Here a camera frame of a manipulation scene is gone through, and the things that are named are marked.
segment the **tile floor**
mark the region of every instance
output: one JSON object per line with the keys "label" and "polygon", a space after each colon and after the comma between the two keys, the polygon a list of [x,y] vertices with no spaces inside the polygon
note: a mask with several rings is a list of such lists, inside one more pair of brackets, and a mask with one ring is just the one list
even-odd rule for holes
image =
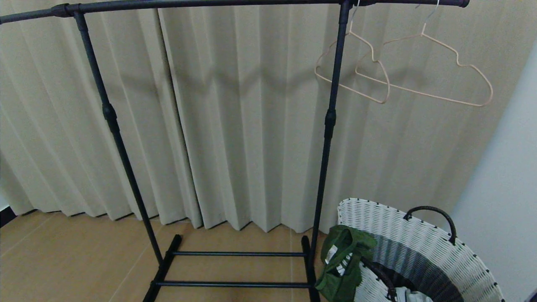
{"label": "tile floor", "polygon": [[[212,229],[194,229],[186,221],[152,223],[162,252],[175,234],[183,236],[181,250],[301,251],[303,234],[285,226],[265,233],[255,224],[238,232],[227,223]],[[143,223],[133,216],[111,221],[34,212],[0,229],[0,253],[2,302],[142,301],[157,271]],[[319,260],[316,267],[318,275]],[[306,276],[301,258],[178,256],[167,279],[305,282]],[[157,301],[301,302],[308,297],[303,289],[163,287]]]}

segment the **black metal clothes rack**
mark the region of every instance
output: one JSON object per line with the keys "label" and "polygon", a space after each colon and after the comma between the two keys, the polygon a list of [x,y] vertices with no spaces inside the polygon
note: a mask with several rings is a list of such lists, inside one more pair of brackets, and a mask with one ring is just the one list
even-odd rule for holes
{"label": "black metal clothes rack", "polygon": [[[469,0],[361,0],[359,5],[366,6],[375,3],[408,3],[408,4],[440,4],[466,7]],[[276,4],[339,4],[339,28],[337,32],[336,55],[333,65],[332,85],[330,89],[330,102],[326,112],[324,124],[324,144],[321,159],[321,171],[319,175],[319,185],[317,191],[317,201],[315,204],[315,216],[313,223],[313,233],[311,236],[311,245],[307,236],[303,236],[301,253],[251,253],[251,252],[227,252],[227,251],[179,251],[181,236],[175,235],[164,258],[159,250],[155,233],[149,222],[146,207],[144,206],[140,189],[136,183],[133,169],[131,167],[127,150],[123,143],[117,116],[112,104],[108,99],[103,78],[99,71],[97,58],[93,51],[89,35],[88,25],[84,18],[86,13],[120,11],[120,10],[137,10],[137,9],[156,9],[156,8],[183,8],[194,6],[226,6],[226,5],[276,5]],[[155,301],[158,292],[162,286],[200,286],[200,287],[270,287],[270,288],[299,288],[308,289],[311,302],[319,302],[319,292],[315,289],[315,269],[314,259],[317,247],[317,237],[319,232],[319,221],[321,219],[321,208],[323,203],[324,186],[326,183],[326,172],[328,171],[328,159],[330,154],[330,144],[332,140],[333,129],[336,124],[336,99],[339,86],[339,74],[341,70],[343,46],[345,42],[345,33],[347,21],[349,19],[349,10],[358,4],[358,0],[119,0],[108,2],[97,2],[87,4],[59,4],[49,9],[36,10],[23,13],[15,13],[0,17],[0,24],[37,19],[44,17],[73,17],[80,31],[84,48],[88,56],[88,61],[93,73],[93,79],[97,86],[99,96],[103,106],[103,116],[108,123],[112,132],[121,162],[127,174],[130,187],[134,194],[136,204],[140,210],[143,223],[146,227],[149,241],[155,252],[158,261],[158,271],[155,278],[149,285],[149,290],[144,298],[144,302]],[[171,263],[175,256],[240,256],[240,257],[301,257],[304,259],[307,282],[196,282],[196,281],[168,281],[165,280],[166,274],[170,269]]]}

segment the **curtain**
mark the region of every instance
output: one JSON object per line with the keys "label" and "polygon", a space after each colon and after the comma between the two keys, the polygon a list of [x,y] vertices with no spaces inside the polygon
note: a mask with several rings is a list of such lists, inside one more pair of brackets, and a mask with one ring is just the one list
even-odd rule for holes
{"label": "curtain", "polygon": [[[53,1],[5,1],[2,14]],[[432,6],[360,7],[368,39],[397,85],[479,103],[487,86],[417,33]],[[335,40],[338,5],[183,8],[87,15],[90,35],[144,202],[162,223],[250,221],[269,231],[313,224],[329,84],[317,58]],[[321,230],[359,197],[450,211],[506,106],[535,37],[537,3],[440,7],[427,34],[459,50],[495,89],[473,108],[393,90],[384,105],[340,89]],[[139,216],[72,19],[4,24],[0,34],[0,189],[17,213],[38,208],[112,219]],[[368,49],[348,37],[342,83]],[[333,52],[320,72],[331,76]],[[371,62],[364,70],[381,78]],[[439,217],[427,217],[442,223]]]}

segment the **clothes hanger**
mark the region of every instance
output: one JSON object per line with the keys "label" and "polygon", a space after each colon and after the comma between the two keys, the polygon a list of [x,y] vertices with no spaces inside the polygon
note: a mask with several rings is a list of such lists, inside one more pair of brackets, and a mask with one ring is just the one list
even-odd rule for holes
{"label": "clothes hanger", "polygon": [[[377,102],[377,103],[379,103],[379,104],[384,104],[384,103],[386,103],[386,101],[388,100],[388,98],[389,98],[389,96],[390,96],[390,87],[391,87],[390,79],[389,79],[389,77],[388,77],[388,74],[386,73],[386,69],[384,68],[384,65],[382,64],[382,62],[381,62],[380,60],[375,60],[375,49],[373,48],[373,45],[371,45],[371,43],[369,43],[366,39],[360,37],[359,35],[355,34],[355,33],[352,31],[352,23],[353,23],[353,20],[354,20],[354,14],[356,13],[356,9],[358,9],[359,6],[360,6],[360,0],[358,0],[358,4],[356,5],[356,8],[354,9],[354,11],[353,11],[353,13],[352,13],[351,24],[350,24],[350,26],[349,26],[349,32],[347,32],[347,33],[345,34],[345,36],[351,35],[351,36],[353,36],[353,37],[359,39],[360,41],[364,42],[365,44],[367,44],[367,46],[369,46],[369,48],[370,48],[370,50],[371,50],[371,61],[373,61],[374,63],[377,63],[377,64],[380,65],[380,68],[382,69],[382,72],[384,73],[384,78],[386,79],[385,82],[380,81],[380,83],[384,83],[384,84],[386,84],[387,87],[388,87],[388,89],[387,89],[387,91],[386,91],[386,97],[385,97],[383,100],[378,100],[378,99],[376,99],[376,98],[374,98],[374,97],[368,96],[368,95],[366,95],[366,94],[364,94],[364,93],[362,93],[362,92],[360,92],[360,91],[358,91],[358,90],[356,90],[356,89],[352,89],[352,88],[350,88],[350,87],[348,87],[348,86],[345,86],[345,85],[343,85],[343,84],[339,84],[339,86],[341,86],[341,87],[343,87],[343,88],[345,88],[345,89],[347,89],[347,90],[350,90],[350,91],[352,91],[352,92],[354,92],[354,93],[357,93],[357,94],[359,94],[359,95],[361,95],[361,96],[363,96],[363,97],[366,97],[366,98],[368,98],[368,99],[370,99],[370,100],[372,100],[372,101],[374,101],[374,102]],[[329,82],[329,83],[332,83],[332,80],[330,80],[330,79],[328,79],[328,78],[322,76],[321,74],[319,74],[319,72],[318,72],[317,70],[318,70],[318,68],[321,66],[321,65],[320,65],[321,59],[323,59],[323,57],[325,57],[326,55],[328,55],[328,53],[330,52],[330,50],[332,49],[332,47],[336,44],[336,42],[337,42],[337,41],[334,41],[332,44],[330,44],[330,46],[328,47],[328,49],[326,50],[326,52],[323,53],[323,54],[317,59],[317,62],[315,63],[315,70],[314,70],[315,75],[316,75],[317,77],[319,77],[319,78],[321,78],[321,79],[323,79],[323,80]],[[367,77],[367,78],[370,78],[370,79],[372,79],[372,80],[374,80],[374,81],[379,82],[379,80],[377,80],[377,79],[374,79],[374,78],[371,78],[371,77]]]}
{"label": "clothes hanger", "polygon": [[387,44],[390,44],[390,43],[393,43],[393,42],[396,42],[396,41],[402,41],[402,40],[407,40],[407,39],[413,39],[413,38],[420,38],[420,37],[423,37],[423,38],[427,38],[439,45],[442,45],[443,47],[449,49],[450,51],[454,52],[455,55],[456,55],[456,64],[457,66],[459,67],[471,67],[473,68],[475,71],[477,71],[479,73],[479,75],[481,75],[481,77],[486,81],[487,85],[489,86],[489,91],[490,91],[490,95],[489,95],[489,98],[487,99],[486,102],[484,102],[483,104],[475,104],[475,103],[469,103],[469,102],[464,102],[464,101],[461,101],[461,100],[456,100],[456,99],[451,99],[451,98],[446,98],[446,97],[441,97],[441,96],[437,96],[437,95],[432,95],[432,94],[427,94],[427,93],[424,93],[424,92],[420,92],[420,91],[416,91],[416,90],[412,90],[412,89],[408,89],[408,88],[405,88],[405,87],[401,87],[401,86],[398,86],[398,85],[394,85],[394,84],[390,84],[388,81],[384,82],[384,81],[381,81],[381,80],[378,80],[378,79],[375,79],[375,78],[372,78],[370,76],[367,76],[367,75],[364,75],[364,74],[361,74],[358,72],[358,65],[360,64],[360,61],[365,57],[367,56],[367,54],[365,54],[362,58],[360,58],[360,60],[358,60],[358,63],[356,64],[356,67],[354,69],[354,72],[359,75],[359,76],[362,76],[364,78],[368,78],[372,81],[376,81],[378,83],[381,83],[381,84],[385,84],[385,85],[388,85],[388,86],[392,86],[392,87],[395,87],[395,88],[399,88],[401,90],[405,90],[405,91],[410,91],[410,92],[413,92],[415,94],[419,94],[419,95],[422,95],[422,96],[428,96],[428,97],[432,97],[432,98],[436,98],[436,99],[442,99],[442,100],[446,100],[448,102],[453,102],[453,103],[458,103],[458,104],[463,104],[463,105],[468,105],[468,106],[473,106],[473,107],[483,107],[483,106],[486,106],[488,105],[491,101],[492,101],[492,97],[494,95],[494,90],[492,88],[492,84],[490,83],[489,79],[481,72],[481,70],[479,70],[479,68],[477,68],[475,65],[472,65],[472,64],[461,64],[459,62],[459,52],[457,50],[455,50],[453,47],[427,35],[425,33],[425,28],[427,27],[427,21],[429,20],[429,18],[434,14],[434,12],[436,12],[437,8],[438,8],[438,5],[440,4],[440,0],[437,1],[437,6],[434,8],[434,10],[429,14],[429,16],[427,16],[427,18],[425,19],[425,23],[423,24],[423,28],[422,28],[422,31],[418,34],[414,34],[414,35],[410,35],[408,37],[404,37],[404,38],[397,38],[397,39],[394,39],[394,40],[390,40],[390,41],[387,41],[387,42],[384,42],[382,44],[382,47],[384,47],[385,45]]}

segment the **green cloth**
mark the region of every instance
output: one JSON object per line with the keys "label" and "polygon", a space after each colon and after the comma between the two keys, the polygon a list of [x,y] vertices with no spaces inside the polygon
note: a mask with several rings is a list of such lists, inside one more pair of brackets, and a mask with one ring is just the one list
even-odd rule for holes
{"label": "green cloth", "polygon": [[329,302],[352,302],[362,282],[360,259],[371,260],[370,249],[375,246],[376,240],[368,233],[343,225],[330,228],[321,250],[326,265],[315,288]]}

